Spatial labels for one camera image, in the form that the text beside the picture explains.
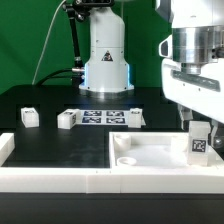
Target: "white container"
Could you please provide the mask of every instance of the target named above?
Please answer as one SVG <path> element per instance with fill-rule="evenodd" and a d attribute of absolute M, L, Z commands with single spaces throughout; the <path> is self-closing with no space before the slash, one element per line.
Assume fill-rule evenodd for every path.
<path fill-rule="evenodd" d="M 131 157 L 120 157 L 117 159 L 117 166 L 119 167 L 130 167 L 134 166 L 137 160 Z"/>
<path fill-rule="evenodd" d="M 188 133 L 114 132 L 111 135 L 112 168 L 117 167 L 116 161 L 120 157 L 136 159 L 138 169 L 188 167 Z"/>
<path fill-rule="evenodd" d="M 80 119 L 81 112 L 79 109 L 67 109 L 57 117 L 58 128 L 71 129 Z"/>
<path fill-rule="evenodd" d="M 39 127 L 39 114 L 33 107 L 22 108 L 21 118 L 26 128 Z"/>

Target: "white robot body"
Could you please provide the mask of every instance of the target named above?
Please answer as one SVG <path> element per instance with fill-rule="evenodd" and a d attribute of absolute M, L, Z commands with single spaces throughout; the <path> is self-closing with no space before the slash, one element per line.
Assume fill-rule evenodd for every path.
<path fill-rule="evenodd" d="M 223 0 L 172 0 L 172 28 L 221 26 Z"/>
<path fill-rule="evenodd" d="M 162 0 L 157 0 L 160 7 Z M 164 0 L 172 35 L 159 46 L 165 96 L 224 123 L 224 1 Z"/>
<path fill-rule="evenodd" d="M 123 20 L 111 8 L 92 9 L 91 57 L 85 65 L 81 93 L 117 98 L 134 87 L 129 83 L 129 65 L 124 59 Z"/>
<path fill-rule="evenodd" d="M 191 80 L 174 75 L 175 72 L 180 74 L 181 63 L 166 58 L 162 63 L 164 94 L 180 105 L 224 123 L 223 68 L 224 59 L 219 59 L 218 63 L 202 66 L 200 77 L 193 76 L 195 79 Z"/>

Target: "cable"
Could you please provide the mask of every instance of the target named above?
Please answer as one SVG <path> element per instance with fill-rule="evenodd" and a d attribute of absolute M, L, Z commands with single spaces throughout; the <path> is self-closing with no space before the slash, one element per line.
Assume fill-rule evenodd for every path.
<path fill-rule="evenodd" d="M 53 72 L 53 73 L 51 73 L 50 75 L 46 76 L 45 78 L 41 79 L 41 80 L 36 84 L 36 86 L 41 86 L 46 80 L 53 78 L 55 75 L 58 75 L 58 74 L 60 74 L 60 73 L 65 73 L 65 72 L 72 72 L 72 69 L 71 69 L 71 68 L 66 68 L 66 69 L 61 69 L 61 70 L 58 70 L 58 71 L 56 71 L 56 72 Z"/>
<path fill-rule="evenodd" d="M 53 16 L 53 18 L 52 18 L 52 21 L 51 21 L 51 24 L 50 24 L 50 27 L 49 27 L 49 29 L 48 29 L 48 33 L 47 33 L 47 36 L 46 36 L 46 39 L 45 39 L 45 42 L 44 42 L 43 50 L 42 50 L 42 52 L 41 52 L 40 59 L 39 59 L 39 61 L 38 61 L 38 64 L 37 64 L 37 67 L 36 67 L 36 71 L 35 71 L 35 74 L 34 74 L 34 77 L 33 77 L 32 85 L 35 84 L 36 77 L 37 77 L 37 73 L 38 73 L 38 71 L 39 71 L 40 64 L 41 64 L 42 59 L 43 59 L 43 57 L 44 57 L 44 53 L 45 53 L 45 50 L 46 50 L 46 47 L 47 47 L 47 44 L 48 44 L 48 40 L 49 40 L 49 37 L 50 37 L 50 34 L 51 34 L 51 30 L 52 30 L 52 27 L 53 27 L 53 25 L 54 25 L 56 16 L 57 16 L 57 14 L 58 14 L 59 9 L 61 8 L 61 6 L 62 6 L 65 2 L 66 2 L 66 0 L 63 0 L 63 1 L 59 4 L 59 6 L 57 7 L 57 9 L 56 9 L 56 11 L 55 11 L 55 13 L 54 13 L 54 16 Z"/>
<path fill-rule="evenodd" d="M 55 76 L 55 77 L 51 77 L 49 79 L 72 79 L 74 77 L 79 77 L 79 76 L 74 76 L 74 75 Z"/>

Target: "black cable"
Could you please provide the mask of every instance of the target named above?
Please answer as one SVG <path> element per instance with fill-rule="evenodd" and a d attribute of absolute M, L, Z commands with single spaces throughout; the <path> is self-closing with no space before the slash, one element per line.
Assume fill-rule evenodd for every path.
<path fill-rule="evenodd" d="M 55 77 L 50 77 L 49 79 L 71 79 L 74 77 L 79 77 L 79 76 L 75 76 L 75 75 L 68 75 L 68 76 L 55 76 Z"/>
<path fill-rule="evenodd" d="M 76 22 L 75 22 L 77 12 L 73 8 L 73 6 L 68 3 L 64 4 L 63 8 L 68 14 L 71 32 L 72 32 L 72 42 L 73 42 L 73 51 L 74 51 L 74 59 L 75 59 L 74 66 L 77 68 L 81 68 L 83 67 L 83 62 L 80 55 L 78 34 L 77 34 L 77 28 L 76 28 Z"/>
<path fill-rule="evenodd" d="M 38 81 L 36 86 L 41 86 L 48 79 L 54 77 L 55 75 L 65 73 L 65 72 L 72 72 L 72 69 L 71 68 L 66 68 L 66 69 L 61 69 L 61 70 L 55 71 L 55 72 L 51 73 L 50 75 L 46 76 L 45 78 L 41 79 L 40 81 Z"/>

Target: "white platform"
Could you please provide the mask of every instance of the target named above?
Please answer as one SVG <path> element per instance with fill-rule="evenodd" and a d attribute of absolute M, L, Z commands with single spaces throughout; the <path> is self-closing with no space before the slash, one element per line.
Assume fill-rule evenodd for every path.
<path fill-rule="evenodd" d="M 120 152 L 110 133 L 108 169 L 0 168 L 0 192 L 54 193 L 224 193 L 224 163 L 210 148 L 209 166 L 186 163 L 184 133 L 128 133 L 131 147 Z M 135 166 L 119 167 L 128 156 Z"/>

